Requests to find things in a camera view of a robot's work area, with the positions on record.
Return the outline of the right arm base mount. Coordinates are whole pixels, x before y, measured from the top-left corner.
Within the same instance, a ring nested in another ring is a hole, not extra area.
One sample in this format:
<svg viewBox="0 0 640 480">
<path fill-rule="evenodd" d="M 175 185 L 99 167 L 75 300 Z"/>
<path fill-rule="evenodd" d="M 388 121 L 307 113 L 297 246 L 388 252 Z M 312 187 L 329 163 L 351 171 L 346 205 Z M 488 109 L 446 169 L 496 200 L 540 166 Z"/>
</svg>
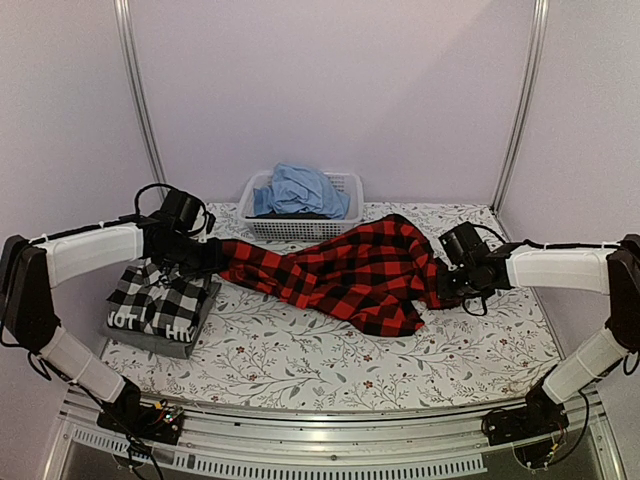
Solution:
<svg viewBox="0 0 640 480">
<path fill-rule="evenodd" d="M 481 431 L 490 446 L 544 436 L 544 440 L 523 444 L 514 450 L 516 460 L 533 470 L 546 468 L 552 463 L 568 426 L 564 405 L 554 403 L 545 394 L 528 394 L 523 406 L 493 409 L 481 421 Z"/>
</svg>

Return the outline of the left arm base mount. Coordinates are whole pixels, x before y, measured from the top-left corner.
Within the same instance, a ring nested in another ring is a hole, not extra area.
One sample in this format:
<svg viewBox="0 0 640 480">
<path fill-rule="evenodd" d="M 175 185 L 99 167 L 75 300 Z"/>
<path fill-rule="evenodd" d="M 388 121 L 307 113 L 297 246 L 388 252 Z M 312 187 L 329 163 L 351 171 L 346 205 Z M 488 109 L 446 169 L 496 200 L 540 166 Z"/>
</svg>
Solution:
<svg viewBox="0 0 640 480">
<path fill-rule="evenodd" d="M 139 387 L 129 381 L 114 402 L 103 402 L 97 425 L 133 439 L 177 445 L 184 425 L 184 409 L 166 399 L 141 402 Z"/>
</svg>

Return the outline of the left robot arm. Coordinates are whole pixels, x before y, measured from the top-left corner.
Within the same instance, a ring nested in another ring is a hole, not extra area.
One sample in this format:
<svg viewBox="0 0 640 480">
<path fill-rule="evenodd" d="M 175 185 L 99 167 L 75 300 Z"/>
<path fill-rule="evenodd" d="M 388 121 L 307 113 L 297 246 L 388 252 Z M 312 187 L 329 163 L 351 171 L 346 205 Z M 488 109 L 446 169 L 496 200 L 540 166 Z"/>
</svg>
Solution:
<svg viewBox="0 0 640 480">
<path fill-rule="evenodd" d="M 94 224 L 33 239 L 15 234 L 1 248 L 1 320 L 15 347 L 111 404 L 111 419 L 128 434 L 148 426 L 146 408 L 125 396 L 130 383 L 63 325 L 56 293 L 83 280 L 96 282 L 141 259 L 168 262 L 188 274 L 213 273 L 223 265 L 222 243 L 199 241 L 146 220 Z"/>
</svg>

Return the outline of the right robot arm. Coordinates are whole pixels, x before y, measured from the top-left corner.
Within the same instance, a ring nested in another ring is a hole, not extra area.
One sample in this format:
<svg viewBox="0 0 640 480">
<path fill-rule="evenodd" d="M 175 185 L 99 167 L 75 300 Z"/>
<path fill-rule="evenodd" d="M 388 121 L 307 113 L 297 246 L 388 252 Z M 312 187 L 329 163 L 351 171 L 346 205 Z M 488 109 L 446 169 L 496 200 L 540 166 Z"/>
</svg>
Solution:
<svg viewBox="0 0 640 480">
<path fill-rule="evenodd" d="M 453 265 L 438 281 L 442 300 L 486 299 L 499 290 L 547 288 L 597 293 L 609 298 L 604 326 L 553 367 L 532 388 L 517 427 L 537 436 L 552 424 L 559 405 L 617 363 L 639 351 L 639 246 L 631 235 L 613 244 L 535 246 L 506 243 L 495 250 L 482 240 L 440 237 Z"/>
</svg>

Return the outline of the red black plaid shirt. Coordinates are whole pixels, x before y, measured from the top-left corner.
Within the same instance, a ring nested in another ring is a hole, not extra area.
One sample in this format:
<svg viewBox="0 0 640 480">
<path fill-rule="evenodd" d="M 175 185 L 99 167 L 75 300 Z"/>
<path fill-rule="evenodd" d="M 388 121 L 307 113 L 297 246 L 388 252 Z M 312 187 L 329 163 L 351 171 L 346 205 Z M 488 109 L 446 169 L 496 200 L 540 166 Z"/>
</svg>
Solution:
<svg viewBox="0 0 640 480">
<path fill-rule="evenodd" d="M 447 265 L 399 214 L 287 255 L 231 239 L 223 241 L 222 253 L 223 279 L 346 321 L 367 335 L 413 335 L 424 324 L 417 301 L 430 310 L 460 303 L 438 296 L 437 281 Z"/>
</svg>

